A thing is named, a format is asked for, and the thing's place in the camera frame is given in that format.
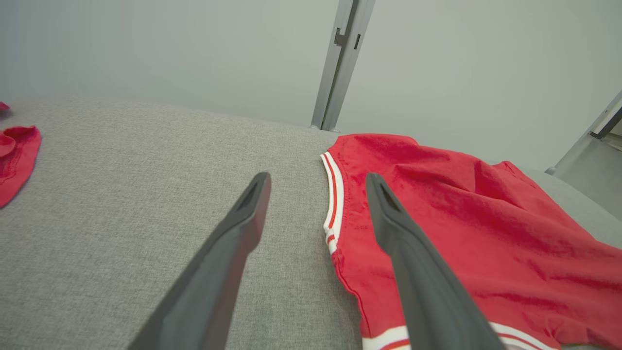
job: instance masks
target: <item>red garment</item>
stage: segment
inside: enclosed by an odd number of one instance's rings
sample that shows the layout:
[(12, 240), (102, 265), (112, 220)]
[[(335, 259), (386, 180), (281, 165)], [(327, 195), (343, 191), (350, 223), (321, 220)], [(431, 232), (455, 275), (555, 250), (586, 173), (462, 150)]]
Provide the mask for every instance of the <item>red garment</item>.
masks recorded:
[(28, 180), (40, 144), (41, 134), (35, 126), (15, 126), (0, 133), (0, 207)]
[(322, 160), (326, 242), (358, 299), (365, 349), (409, 344), (391, 261), (373, 233), (369, 172), (383, 176), (505, 345), (622, 348), (622, 250), (596, 241), (513, 164), (392, 135), (340, 136)]

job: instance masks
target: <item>red stripe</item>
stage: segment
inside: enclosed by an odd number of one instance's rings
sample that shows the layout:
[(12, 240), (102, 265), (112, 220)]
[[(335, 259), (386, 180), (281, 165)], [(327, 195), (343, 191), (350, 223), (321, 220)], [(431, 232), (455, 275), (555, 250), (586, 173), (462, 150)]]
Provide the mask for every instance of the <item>red stripe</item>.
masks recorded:
[(330, 169), (330, 177), (333, 179), (333, 216), (330, 218), (330, 223), (328, 224), (328, 228), (332, 229), (333, 224), (335, 223), (335, 217), (337, 216), (337, 183), (335, 181), (335, 172), (333, 171), (333, 167), (330, 166), (330, 162), (328, 161), (328, 157), (326, 154), (323, 154), (324, 159), (326, 159), (326, 164), (328, 164), (328, 168)]
[(391, 349), (399, 348), (400, 346), (408, 345), (410, 343), (411, 343), (410, 339), (402, 339), (402, 340), (394, 341), (391, 344), (387, 344), (381, 347), (380, 350), (391, 350)]
[(504, 333), (497, 333), (497, 334), (499, 335), (499, 337), (516, 339), (516, 340), (522, 341), (523, 343), (525, 343), (525, 344), (527, 344), (529, 346), (532, 346), (532, 347), (534, 347), (536, 349), (542, 350), (542, 348), (540, 348), (539, 346), (535, 346), (535, 345), (531, 344), (530, 342), (526, 341), (525, 339), (519, 338), (517, 336), (513, 336), (512, 334), (504, 334)]

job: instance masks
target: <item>white wall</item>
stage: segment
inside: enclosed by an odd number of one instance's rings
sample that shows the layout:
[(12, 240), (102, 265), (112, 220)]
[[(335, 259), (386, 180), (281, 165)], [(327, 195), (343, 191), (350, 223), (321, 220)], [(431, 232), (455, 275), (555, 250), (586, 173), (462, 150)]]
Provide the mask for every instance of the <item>white wall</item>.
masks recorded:
[(620, 0), (377, 0), (344, 133), (545, 170), (622, 89)]
[(338, 0), (2, 0), (0, 101), (129, 97), (308, 126)]

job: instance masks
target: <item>white stripe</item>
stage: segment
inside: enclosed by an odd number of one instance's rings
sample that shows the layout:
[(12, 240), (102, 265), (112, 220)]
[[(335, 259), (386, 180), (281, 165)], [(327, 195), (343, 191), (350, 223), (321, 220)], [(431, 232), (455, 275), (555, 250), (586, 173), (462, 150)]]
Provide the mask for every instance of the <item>white stripe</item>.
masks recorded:
[(555, 349), (555, 348), (552, 348), (550, 346), (546, 346), (546, 344), (544, 344), (543, 342), (539, 341), (538, 339), (530, 336), (529, 334), (527, 334), (525, 332), (519, 331), (518, 329), (509, 327), (509, 326), (504, 326), (502, 324), (498, 324), (498, 323), (494, 323), (494, 322), (490, 322), (490, 326), (497, 333), (507, 334), (507, 335), (510, 335), (510, 336), (515, 336), (515, 337), (517, 337), (519, 339), (524, 340), (528, 344), (535, 345), (537, 348), (539, 348), (541, 350), (554, 350)]
[(333, 223), (333, 231), (335, 235), (335, 240), (337, 243), (339, 242), (339, 232), (341, 232), (341, 219), (343, 218), (343, 178), (341, 177), (341, 171), (335, 163), (333, 156), (330, 155), (329, 152), (326, 152), (328, 156), (328, 161), (330, 165), (333, 167), (333, 172), (335, 173), (335, 189), (337, 190), (337, 215), (335, 216), (335, 222)]
[(533, 346), (528, 345), (527, 343), (523, 343), (522, 341), (514, 338), (505, 338), (499, 337), (503, 345), (506, 346), (506, 349), (522, 349), (522, 350), (538, 350), (538, 348), (534, 348)]
[(326, 240), (328, 240), (328, 224), (330, 223), (330, 218), (333, 215), (333, 176), (330, 174), (330, 168), (328, 167), (328, 163), (326, 162), (326, 158), (324, 155), (320, 156), (322, 158), (322, 163), (324, 164), (324, 169), (326, 169), (326, 174), (328, 175), (328, 215), (326, 216), (326, 220), (324, 220), (324, 232), (326, 232)]
[[(341, 171), (339, 167), (335, 163), (335, 160), (330, 155), (329, 152), (324, 153), (322, 157), (322, 163), (324, 164), (324, 169), (326, 170), (326, 174), (328, 175), (328, 215), (326, 216), (326, 220), (324, 220), (324, 232), (326, 232), (326, 237), (324, 238), (325, 242), (328, 242), (328, 238), (331, 235), (335, 236), (328, 244), (328, 251), (332, 254), (337, 250), (337, 243), (339, 242), (339, 233), (341, 231), (341, 219), (343, 217), (343, 178), (341, 176)], [(333, 174), (335, 175), (335, 183), (333, 183)], [(328, 228), (330, 224), (330, 219), (333, 217), (333, 208), (335, 207), (335, 203), (333, 202), (334, 191), (337, 192), (337, 212), (335, 213), (335, 221), (333, 222), (333, 227)]]
[(332, 241), (328, 243), (328, 251), (332, 254), (336, 250), (337, 250), (337, 244), (335, 243), (335, 240), (333, 239)]
[[(377, 350), (382, 349), (383, 347), (395, 343), (396, 341), (409, 339), (408, 338), (408, 329), (406, 326), (400, 326), (395, 328), (387, 329), (383, 334), (375, 338), (363, 338), (363, 350)], [(400, 347), (399, 349), (410, 349), (410, 345), (405, 345)]]

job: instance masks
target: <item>metal bracket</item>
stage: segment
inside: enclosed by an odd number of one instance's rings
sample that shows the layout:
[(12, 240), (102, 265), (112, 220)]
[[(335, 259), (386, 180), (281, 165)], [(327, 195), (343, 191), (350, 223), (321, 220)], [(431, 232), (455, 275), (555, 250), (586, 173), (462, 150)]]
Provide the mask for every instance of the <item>metal bracket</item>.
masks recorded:
[(376, 0), (340, 0), (311, 128), (333, 131)]
[(348, 37), (345, 34), (339, 34), (340, 30), (341, 28), (337, 28), (337, 32), (335, 33), (335, 41), (333, 42), (333, 44), (336, 44), (337, 46), (344, 46), (348, 42)]

